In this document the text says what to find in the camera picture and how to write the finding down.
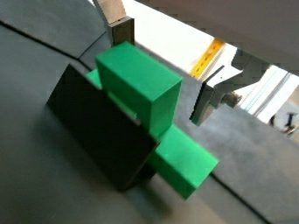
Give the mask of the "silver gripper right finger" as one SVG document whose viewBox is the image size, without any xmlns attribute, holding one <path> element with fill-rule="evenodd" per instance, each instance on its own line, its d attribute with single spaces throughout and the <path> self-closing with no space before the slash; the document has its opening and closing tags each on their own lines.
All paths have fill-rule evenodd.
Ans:
<svg viewBox="0 0 299 224">
<path fill-rule="evenodd" d="M 227 104 L 231 108 L 238 105 L 242 96 L 237 94 L 235 91 L 261 81 L 270 67 L 270 63 L 249 52 L 238 49 L 231 61 L 231 67 L 238 69 L 238 74 L 234 74 L 211 87 L 209 82 L 225 67 L 226 66 L 221 66 L 202 83 L 190 117 L 191 122 L 197 126 L 202 125 L 210 116 L 210 112 L 217 109 L 221 104 Z"/>
</svg>

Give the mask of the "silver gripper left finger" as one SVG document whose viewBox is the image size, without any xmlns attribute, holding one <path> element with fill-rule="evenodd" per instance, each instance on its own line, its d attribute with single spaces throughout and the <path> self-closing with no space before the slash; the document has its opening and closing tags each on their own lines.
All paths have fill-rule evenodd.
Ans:
<svg viewBox="0 0 299 224">
<path fill-rule="evenodd" d="M 107 27 L 112 46 L 135 43 L 135 20 L 127 15 L 123 0 L 92 0 Z"/>
</svg>

